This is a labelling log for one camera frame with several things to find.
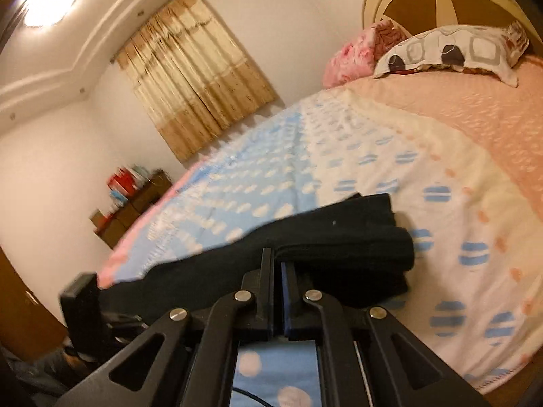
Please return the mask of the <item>black garment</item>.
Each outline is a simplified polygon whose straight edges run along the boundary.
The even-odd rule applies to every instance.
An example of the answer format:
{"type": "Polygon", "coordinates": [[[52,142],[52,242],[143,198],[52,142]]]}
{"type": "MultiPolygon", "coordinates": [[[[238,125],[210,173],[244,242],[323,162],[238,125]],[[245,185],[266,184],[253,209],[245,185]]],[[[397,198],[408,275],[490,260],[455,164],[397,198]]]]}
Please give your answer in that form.
{"type": "Polygon", "coordinates": [[[387,194],[355,194],[344,201],[262,225],[230,245],[163,263],[141,279],[101,291],[101,309],[139,315],[151,324],[167,311],[199,311],[241,288],[260,268],[264,249],[277,262],[307,273],[312,288],[355,308],[385,302],[408,290],[414,245],[399,227],[387,194]]]}

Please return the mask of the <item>grey patterned pillow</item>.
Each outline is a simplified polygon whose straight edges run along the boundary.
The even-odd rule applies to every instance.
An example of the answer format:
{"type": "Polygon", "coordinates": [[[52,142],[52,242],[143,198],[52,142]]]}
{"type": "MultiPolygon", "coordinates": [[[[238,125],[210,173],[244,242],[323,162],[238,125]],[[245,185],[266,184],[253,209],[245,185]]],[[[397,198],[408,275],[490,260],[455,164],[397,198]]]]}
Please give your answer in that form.
{"type": "Polygon", "coordinates": [[[390,49],[376,63],[374,77],[439,68],[490,74],[516,87],[518,79],[513,68],[529,45],[529,37],[517,21],[508,27],[437,27],[390,49]]]}

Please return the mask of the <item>blue pink bedspread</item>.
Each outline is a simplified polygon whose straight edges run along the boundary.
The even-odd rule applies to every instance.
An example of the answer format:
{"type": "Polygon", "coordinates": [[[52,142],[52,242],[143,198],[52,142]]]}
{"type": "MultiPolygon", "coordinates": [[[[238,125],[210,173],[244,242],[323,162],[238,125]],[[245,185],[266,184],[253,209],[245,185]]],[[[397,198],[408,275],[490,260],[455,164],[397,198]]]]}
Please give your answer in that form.
{"type": "Polygon", "coordinates": [[[265,248],[383,304],[497,405],[542,355],[542,61],[517,87],[429,71],[320,91],[193,166],[99,276],[152,323],[237,290],[265,248]]]}

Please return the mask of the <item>brown wooden door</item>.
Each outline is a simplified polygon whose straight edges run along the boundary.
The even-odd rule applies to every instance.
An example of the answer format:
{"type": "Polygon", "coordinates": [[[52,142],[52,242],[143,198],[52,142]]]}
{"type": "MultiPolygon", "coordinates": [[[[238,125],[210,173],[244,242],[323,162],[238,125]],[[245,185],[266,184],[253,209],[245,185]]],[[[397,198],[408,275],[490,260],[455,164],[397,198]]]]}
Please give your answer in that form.
{"type": "Polygon", "coordinates": [[[0,253],[1,345],[34,361],[62,344],[66,327],[30,292],[4,251],[0,253]]]}

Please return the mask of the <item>red gift bag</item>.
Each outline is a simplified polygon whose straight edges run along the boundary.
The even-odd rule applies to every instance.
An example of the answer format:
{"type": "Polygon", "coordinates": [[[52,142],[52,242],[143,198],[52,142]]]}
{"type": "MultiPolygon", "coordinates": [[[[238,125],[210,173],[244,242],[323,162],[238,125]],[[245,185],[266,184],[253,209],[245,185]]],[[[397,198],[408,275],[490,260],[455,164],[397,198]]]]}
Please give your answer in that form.
{"type": "Polygon", "coordinates": [[[118,168],[108,179],[107,186],[110,190],[115,190],[124,197],[131,197],[137,191],[136,181],[132,173],[127,168],[118,168]]]}

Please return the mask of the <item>beige window curtain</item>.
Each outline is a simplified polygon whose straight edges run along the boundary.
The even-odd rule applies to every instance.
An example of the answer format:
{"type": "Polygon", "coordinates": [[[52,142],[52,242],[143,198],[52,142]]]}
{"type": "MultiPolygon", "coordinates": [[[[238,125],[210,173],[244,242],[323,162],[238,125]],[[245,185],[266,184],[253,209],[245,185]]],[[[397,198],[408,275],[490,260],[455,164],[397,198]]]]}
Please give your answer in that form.
{"type": "Polygon", "coordinates": [[[118,51],[116,62],[181,162],[277,98],[204,0],[170,0],[118,51]]]}

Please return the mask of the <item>pink floral folded blanket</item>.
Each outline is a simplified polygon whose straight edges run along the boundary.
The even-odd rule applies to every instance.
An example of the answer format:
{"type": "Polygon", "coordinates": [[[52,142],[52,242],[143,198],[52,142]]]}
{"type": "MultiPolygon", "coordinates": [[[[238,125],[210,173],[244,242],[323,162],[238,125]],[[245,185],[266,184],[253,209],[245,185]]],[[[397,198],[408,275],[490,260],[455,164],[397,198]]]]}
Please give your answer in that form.
{"type": "Polygon", "coordinates": [[[332,88],[371,76],[378,60],[406,39],[403,30],[390,19],[380,20],[365,28],[327,62],[322,78],[323,87],[332,88]]]}

